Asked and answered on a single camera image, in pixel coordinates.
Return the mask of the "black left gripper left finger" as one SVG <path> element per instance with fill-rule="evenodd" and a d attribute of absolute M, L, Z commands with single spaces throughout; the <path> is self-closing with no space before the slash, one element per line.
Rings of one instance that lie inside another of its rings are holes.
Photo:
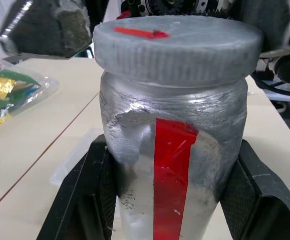
<path fill-rule="evenodd" d="M 37 240 L 111 240 L 116 195 L 113 157 L 101 134 L 63 180 Z"/>

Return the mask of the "clear bag of colourful pieces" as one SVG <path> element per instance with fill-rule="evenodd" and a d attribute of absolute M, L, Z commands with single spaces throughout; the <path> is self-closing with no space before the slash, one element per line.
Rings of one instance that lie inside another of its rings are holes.
<path fill-rule="evenodd" d="M 0 60 L 0 124 L 52 96 L 59 82 Z"/>

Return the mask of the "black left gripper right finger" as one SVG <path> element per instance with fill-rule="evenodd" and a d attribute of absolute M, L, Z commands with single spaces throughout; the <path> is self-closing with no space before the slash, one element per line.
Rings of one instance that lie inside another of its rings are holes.
<path fill-rule="evenodd" d="M 220 203 L 233 240 L 290 240 L 290 190 L 245 140 Z"/>

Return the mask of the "finger of the padded right gripper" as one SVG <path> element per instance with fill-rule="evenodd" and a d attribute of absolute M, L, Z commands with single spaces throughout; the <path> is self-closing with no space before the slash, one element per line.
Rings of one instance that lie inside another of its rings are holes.
<path fill-rule="evenodd" d="M 238 19 L 262 31 L 264 53 L 290 49 L 290 0 L 240 0 Z"/>
<path fill-rule="evenodd" d="M 91 40 L 84 0 L 15 0 L 0 29 L 10 56 L 70 59 Z"/>

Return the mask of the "grey ribbed jar lid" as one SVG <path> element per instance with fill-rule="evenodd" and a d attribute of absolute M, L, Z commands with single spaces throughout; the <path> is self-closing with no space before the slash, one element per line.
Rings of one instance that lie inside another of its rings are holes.
<path fill-rule="evenodd" d="M 256 67 L 262 38 L 248 24 L 198 15 L 118 19 L 93 32 L 95 60 L 106 72 L 182 88 L 244 79 Z"/>

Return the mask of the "clear plastic box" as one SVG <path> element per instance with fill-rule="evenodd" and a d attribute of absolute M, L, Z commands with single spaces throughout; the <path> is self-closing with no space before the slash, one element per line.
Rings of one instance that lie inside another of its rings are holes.
<path fill-rule="evenodd" d="M 50 175 L 50 184 L 60 187 L 64 178 L 88 152 L 91 143 L 101 134 L 103 134 L 101 128 L 91 128 L 68 154 L 65 160 Z"/>

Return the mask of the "silver jar with red tape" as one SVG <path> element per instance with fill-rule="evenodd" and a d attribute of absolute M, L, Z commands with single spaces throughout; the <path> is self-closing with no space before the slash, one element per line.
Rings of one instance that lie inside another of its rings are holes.
<path fill-rule="evenodd" d="M 247 89 L 244 79 L 175 88 L 102 75 L 126 240 L 202 240 L 238 157 Z"/>

